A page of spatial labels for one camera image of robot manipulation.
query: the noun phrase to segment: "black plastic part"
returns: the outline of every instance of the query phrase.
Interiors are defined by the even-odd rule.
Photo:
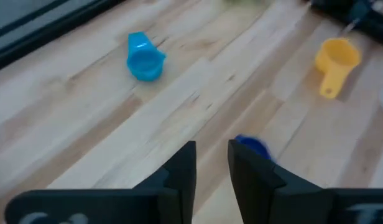
[[[233,140],[228,159],[244,224],[383,223],[383,189],[322,189]]]
[[[331,214],[333,223],[358,223],[357,218],[363,215],[364,211],[371,212],[370,222],[383,223],[383,189],[331,190],[336,194]]]
[[[191,224],[195,186],[195,142],[188,142],[133,189],[33,190],[9,202],[5,219],[7,224],[58,224],[82,217],[88,224]]]
[[[285,185],[273,173],[275,164],[236,140],[229,141],[228,161],[244,224],[268,223],[274,190]]]
[[[349,17],[349,10],[356,1],[366,0],[311,0],[311,8],[318,12],[324,12],[346,25],[352,22]],[[355,29],[363,31],[373,39],[383,43],[383,15],[374,11],[369,12]]]
[[[10,64],[11,62],[27,55],[33,50],[49,43],[50,41],[60,37],[63,34],[71,31],[72,29],[88,22],[92,18],[101,14],[108,9],[111,9],[115,5],[125,0],[95,0],[84,7],[75,10],[69,14],[63,15],[56,21],[51,22],[49,25],[41,27],[40,29],[25,35],[20,39],[10,43],[9,45],[0,48],[0,69]],[[0,35],[4,35],[9,32],[10,29],[24,24],[27,20],[35,19],[36,16],[43,14],[49,9],[54,8],[62,4],[65,1],[55,1],[52,4],[41,8],[28,16],[23,17],[20,20],[14,21],[12,24],[0,29]]]

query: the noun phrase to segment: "blue measuring cup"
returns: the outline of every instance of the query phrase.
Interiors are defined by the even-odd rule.
[[[143,32],[128,35],[127,66],[141,81],[152,82],[161,76],[166,56]]]
[[[247,146],[249,149],[253,150],[256,154],[262,156],[263,158],[274,161],[267,146],[262,141],[254,137],[245,136],[243,134],[237,135],[235,140],[237,140],[237,142],[240,144]]]

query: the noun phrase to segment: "measuring cup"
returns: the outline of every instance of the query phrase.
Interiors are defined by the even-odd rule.
[[[127,66],[138,80],[152,82],[158,79],[164,60],[165,54],[143,32],[129,34]]]
[[[325,74],[320,94],[335,98],[350,72],[360,64],[361,54],[345,38],[328,39],[316,55],[316,68]]]

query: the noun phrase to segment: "yellow measuring cup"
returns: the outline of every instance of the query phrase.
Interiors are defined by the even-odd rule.
[[[341,91],[349,73],[360,64],[361,54],[345,38],[326,40],[316,55],[316,67],[325,74],[320,94],[335,98]]]

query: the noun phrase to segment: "wooden floor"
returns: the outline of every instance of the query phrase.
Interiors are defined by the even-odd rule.
[[[127,35],[168,55],[135,80]],[[335,100],[318,94],[320,44],[341,27],[299,0],[128,0],[0,71],[0,223],[29,189],[130,188],[188,140],[194,223],[242,223],[227,140],[259,136],[322,187],[383,187],[383,46],[351,33],[363,63]]]

